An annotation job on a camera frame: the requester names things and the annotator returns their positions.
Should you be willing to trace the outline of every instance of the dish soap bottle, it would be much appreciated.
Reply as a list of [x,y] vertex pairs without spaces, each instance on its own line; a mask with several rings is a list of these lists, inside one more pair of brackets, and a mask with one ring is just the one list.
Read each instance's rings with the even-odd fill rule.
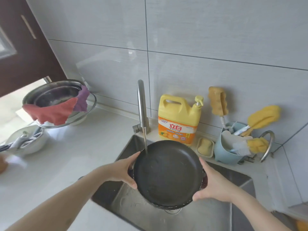
[[163,138],[191,145],[195,137],[203,106],[203,97],[196,96],[190,107],[178,96],[164,94],[158,108],[158,133]]

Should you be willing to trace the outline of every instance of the countertop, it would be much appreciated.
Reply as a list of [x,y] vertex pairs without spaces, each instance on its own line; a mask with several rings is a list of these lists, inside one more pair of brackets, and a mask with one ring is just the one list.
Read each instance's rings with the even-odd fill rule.
[[[6,229],[94,168],[115,161],[133,135],[132,126],[138,124],[139,119],[136,114],[100,107],[108,110],[95,108],[79,125],[48,130],[51,138],[44,149],[25,157],[26,169],[10,165],[0,175],[0,230]],[[148,139],[160,140],[155,122],[151,123],[154,125],[151,125]],[[197,138],[204,135],[198,132]],[[261,163],[245,162],[243,165],[228,166],[214,159],[205,159],[250,176],[257,199],[268,210],[272,210],[267,175]],[[88,201],[69,230],[137,229]]]

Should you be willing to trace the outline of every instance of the sink drain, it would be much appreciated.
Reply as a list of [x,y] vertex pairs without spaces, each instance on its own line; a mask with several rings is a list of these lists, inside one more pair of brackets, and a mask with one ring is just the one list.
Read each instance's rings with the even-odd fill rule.
[[181,210],[182,208],[175,209],[175,210],[165,210],[165,212],[171,215],[175,215],[175,214],[178,214]]

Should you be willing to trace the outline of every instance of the person's left hand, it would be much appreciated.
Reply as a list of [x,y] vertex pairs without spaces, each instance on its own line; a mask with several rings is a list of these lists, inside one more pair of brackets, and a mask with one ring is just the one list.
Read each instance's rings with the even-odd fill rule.
[[129,158],[118,160],[114,163],[106,165],[109,173],[109,181],[122,181],[127,183],[131,188],[137,189],[137,183],[132,179],[127,171],[129,167],[137,159],[140,151],[131,155]]

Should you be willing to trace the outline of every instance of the sink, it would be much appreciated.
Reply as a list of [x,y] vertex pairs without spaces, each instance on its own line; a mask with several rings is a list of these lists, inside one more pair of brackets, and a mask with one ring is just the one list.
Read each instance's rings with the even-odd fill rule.
[[[134,135],[117,160],[125,159],[142,149],[143,138]],[[249,176],[208,164],[228,180],[256,196],[253,181]],[[131,189],[125,183],[108,181],[99,187],[92,200],[139,230],[253,231],[247,218],[236,206],[215,199],[199,200],[191,202],[181,210],[165,211],[150,205],[138,190]]]

